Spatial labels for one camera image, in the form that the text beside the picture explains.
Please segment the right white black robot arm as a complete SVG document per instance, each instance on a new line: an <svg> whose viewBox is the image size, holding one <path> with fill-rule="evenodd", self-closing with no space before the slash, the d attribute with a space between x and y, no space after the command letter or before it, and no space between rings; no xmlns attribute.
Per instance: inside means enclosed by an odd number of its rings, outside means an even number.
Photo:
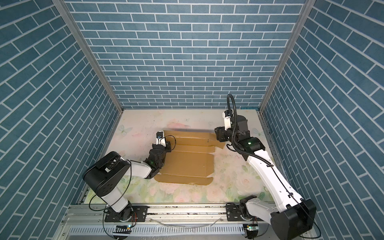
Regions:
<svg viewBox="0 0 384 240"><path fill-rule="evenodd" d="M219 142L230 142L235 152L258 173L273 197L269 204L255 195L239 201L237 208L243 219L267 222L281 240L292 240L310 231L315 226L316 205L305 200L283 177L273 164L266 147L251 137L245 117L223 112L224 126L215 128Z"/></svg>

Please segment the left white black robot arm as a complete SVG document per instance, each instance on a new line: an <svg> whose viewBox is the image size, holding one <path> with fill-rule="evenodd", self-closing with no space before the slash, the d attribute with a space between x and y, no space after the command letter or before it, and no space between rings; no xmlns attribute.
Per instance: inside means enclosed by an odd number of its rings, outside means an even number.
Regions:
<svg viewBox="0 0 384 240"><path fill-rule="evenodd" d="M116 213L124 211L129 201L118 189L124 176L152 179L165 165L166 154L172 151L171 142L164 138L152 145L143 162L123 159L117 152L110 152L83 173L83 180Z"/></svg>

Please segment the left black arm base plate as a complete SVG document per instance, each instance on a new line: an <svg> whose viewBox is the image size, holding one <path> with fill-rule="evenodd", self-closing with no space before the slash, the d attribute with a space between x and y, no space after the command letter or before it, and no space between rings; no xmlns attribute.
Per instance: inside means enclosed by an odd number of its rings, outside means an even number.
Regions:
<svg viewBox="0 0 384 240"><path fill-rule="evenodd" d="M144 222L148 213L148 206L131 206L128 205L121 212L115 212L111 207L105 210L105 219L107 223L137 223Z"/></svg>

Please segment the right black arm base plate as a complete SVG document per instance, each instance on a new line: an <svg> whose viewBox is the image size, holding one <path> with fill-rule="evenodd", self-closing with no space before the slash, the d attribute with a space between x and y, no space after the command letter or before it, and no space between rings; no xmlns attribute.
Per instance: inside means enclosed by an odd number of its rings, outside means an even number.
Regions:
<svg viewBox="0 0 384 240"><path fill-rule="evenodd" d="M262 219L254 217L246 213L246 210L242 210L239 204L227 203L225 205L226 216L228 222L240 222L240 221L262 221Z"/></svg>

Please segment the brown cardboard box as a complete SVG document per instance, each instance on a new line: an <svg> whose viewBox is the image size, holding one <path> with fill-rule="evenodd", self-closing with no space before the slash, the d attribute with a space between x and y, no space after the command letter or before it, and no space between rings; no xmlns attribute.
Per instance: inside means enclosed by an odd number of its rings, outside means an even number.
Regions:
<svg viewBox="0 0 384 240"><path fill-rule="evenodd" d="M213 182L214 153L225 143L214 133L164 131L172 151L154 177L160 183L207 186Z"/></svg>

